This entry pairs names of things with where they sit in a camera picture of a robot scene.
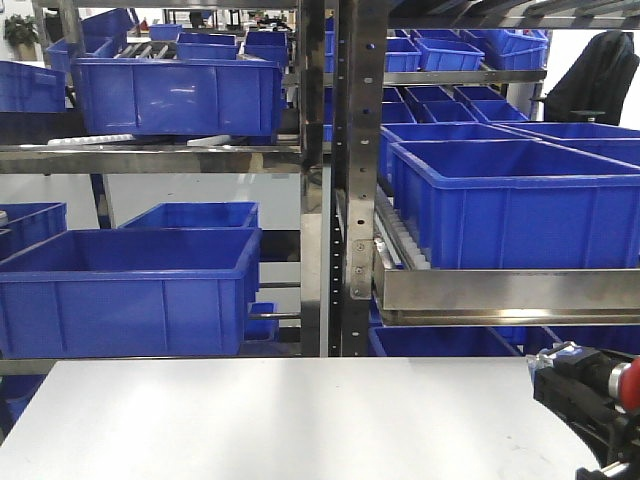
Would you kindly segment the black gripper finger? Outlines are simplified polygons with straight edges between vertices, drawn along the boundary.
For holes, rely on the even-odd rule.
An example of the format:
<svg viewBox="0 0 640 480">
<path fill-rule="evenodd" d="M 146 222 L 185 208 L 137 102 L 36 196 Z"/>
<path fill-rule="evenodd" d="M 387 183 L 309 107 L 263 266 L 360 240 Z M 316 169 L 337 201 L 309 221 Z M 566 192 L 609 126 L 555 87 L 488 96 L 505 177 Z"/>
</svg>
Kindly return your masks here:
<svg viewBox="0 0 640 480">
<path fill-rule="evenodd" d="M 613 400 L 554 369 L 538 370 L 533 388 L 534 399 L 560 418 L 590 449 L 600 465 L 625 458 L 625 415 Z"/>
<path fill-rule="evenodd" d="M 576 471 L 576 480 L 639 480 L 639 465 L 615 462 L 589 471 L 580 468 Z"/>
</svg>

